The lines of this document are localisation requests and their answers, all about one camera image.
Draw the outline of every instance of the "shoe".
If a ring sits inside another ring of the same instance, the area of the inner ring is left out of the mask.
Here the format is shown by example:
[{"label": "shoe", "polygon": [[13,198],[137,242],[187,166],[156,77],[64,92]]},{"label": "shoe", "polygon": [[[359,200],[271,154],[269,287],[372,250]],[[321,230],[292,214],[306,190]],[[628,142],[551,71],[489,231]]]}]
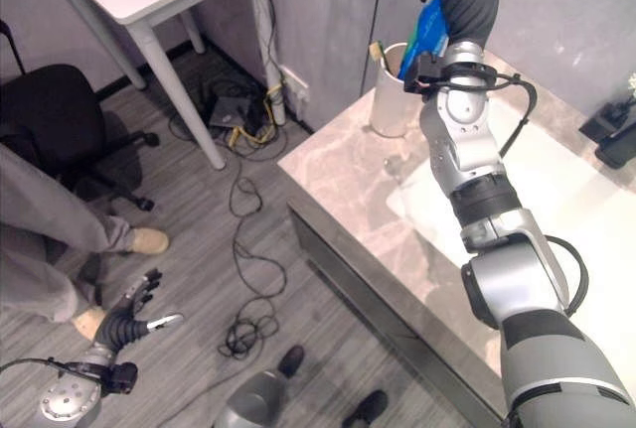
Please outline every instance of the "shoe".
[{"label": "shoe", "polygon": [[71,322],[80,334],[92,341],[104,317],[106,317],[106,313],[102,308],[92,306],[77,317],[73,317]]},{"label": "shoe", "polygon": [[356,411],[343,421],[342,428],[350,428],[356,420],[362,420],[370,425],[384,413],[387,406],[389,406],[387,394],[381,390],[376,390],[360,402]]},{"label": "shoe", "polygon": [[304,359],[305,350],[301,346],[294,346],[287,351],[287,354],[278,364],[278,371],[285,375],[285,378],[291,378],[296,374]]},{"label": "shoe", "polygon": [[132,229],[134,238],[130,246],[130,252],[140,254],[161,254],[170,244],[168,234],[151,227],[135,227]]}]

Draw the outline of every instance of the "black office chair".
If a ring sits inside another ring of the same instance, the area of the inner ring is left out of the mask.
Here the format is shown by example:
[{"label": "black office chair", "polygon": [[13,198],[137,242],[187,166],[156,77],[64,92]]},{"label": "black office chair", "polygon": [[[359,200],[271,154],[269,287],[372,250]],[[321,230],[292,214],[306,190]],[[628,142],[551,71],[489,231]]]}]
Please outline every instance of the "black office chair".
[{"label": "black office chair", "polygon": [[152,201],[136,197],[94,165],[138,141],[156,147],[157,134],[138,131],[108,142],[101,107],[81,71],[60,64],[26,72],[9,26],[0,21],[0,27],[22,73],[0,87],[0,142],[71,191],[89,177],[151,211]]}]

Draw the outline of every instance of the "wall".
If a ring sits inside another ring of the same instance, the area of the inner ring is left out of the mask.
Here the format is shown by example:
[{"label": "wall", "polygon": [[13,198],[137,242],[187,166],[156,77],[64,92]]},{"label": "wall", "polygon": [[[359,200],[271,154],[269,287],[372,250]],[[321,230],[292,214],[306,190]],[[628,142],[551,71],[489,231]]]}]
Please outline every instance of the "wall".
[{"label": "wall", "polygon": [[[281,64],[310,85],[306,120],[319,128],[360,96],[375,0],[274,0]],[[27,69],[51,63],[78,66],[94,88],[121,76],[110,56],[66,0],[0,0]],[[207,0],[195,15],[202,30],[252,75],[264,80],[249,0]],[[142,63],[126,33],[112,21],[124,48]],[[186,39],[175,20],[158,34],[165,49]],[[2,43],[3,77],[17,73]]]},{"label": "wall", "polygon": [[[374,38],[405,41],[418,0],[380,0]],[[627,95],[636,0],[501,0],[487,47],[584,114]],[[373,85],[368,71],[366,88]]]},{"label": "wall", "polygon": [[[274,0],[278,60],[309,84],[305,120],[314,129],[360,96],[376,0]],[[249,0],[199,6],[207,34],[262,79]]]},{"label": "wall", "polygon": [[[122,76],[110,55],[93,36],[67,0],[0,0],[0,16],[11,27],[16,47],[27,70],[48,64],[72,64],[80,68],[94,89]],[[137,65],[141,55],[125,31],[104,16],[129,51]],[[185,41],[186,34],[176,20],[157,28],[166,49]],[[3,79],[17,75],[19,70],[5,39],[0,40],[0,75]]]}]

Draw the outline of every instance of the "white pen holder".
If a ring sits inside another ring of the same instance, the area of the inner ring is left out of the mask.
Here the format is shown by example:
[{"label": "white pen holder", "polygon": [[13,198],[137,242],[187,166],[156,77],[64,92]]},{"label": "white pen holder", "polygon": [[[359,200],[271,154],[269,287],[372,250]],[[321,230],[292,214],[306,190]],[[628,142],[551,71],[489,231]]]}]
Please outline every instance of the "white pen holder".
[{"label": "white pen holder", "polygon": [[393,44],[385,50],[387,64],[380,59],[376,95],[371,108],[371,127],[383,137],[401,137],[422,109],[421,95],[404,92],[403,80],[397,78],[406,43]]}]

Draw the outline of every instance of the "silver robot arm segment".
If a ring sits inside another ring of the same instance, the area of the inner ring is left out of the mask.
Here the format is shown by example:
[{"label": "silver robot arm segment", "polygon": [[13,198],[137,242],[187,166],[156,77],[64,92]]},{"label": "silver robot arm segment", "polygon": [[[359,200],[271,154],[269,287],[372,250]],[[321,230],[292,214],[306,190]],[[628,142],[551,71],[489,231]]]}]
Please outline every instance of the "silver robot arm segment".
[{"label": "silver robot arm segment", "polygon": [[137,321],[135,315],[152,299],[161,279],[157,269],[148,271],[108,311],[90,348],[79,361],[66,363],[77,372],[61,374],[40,396],[30,428],[85,428],[99,414],[101,398],[110,393],[130,393],[137,380],[134,363],[115,364],[124,346],[160,329],[183,322],[181,314],[154,321]]},{"label": "silver robot arm segment", "polygon": [[633,428],[636,410],[600,349],[567,317],[565,277],[506,176],[488,129],[497,73],[483,48],[498,0],[442,0],[443,58],[421,55],[404,80],[424,95],[420,126],[433,175],[452,203],[468,252],[462,268],[475,316],[501,332],[512,428]]}]

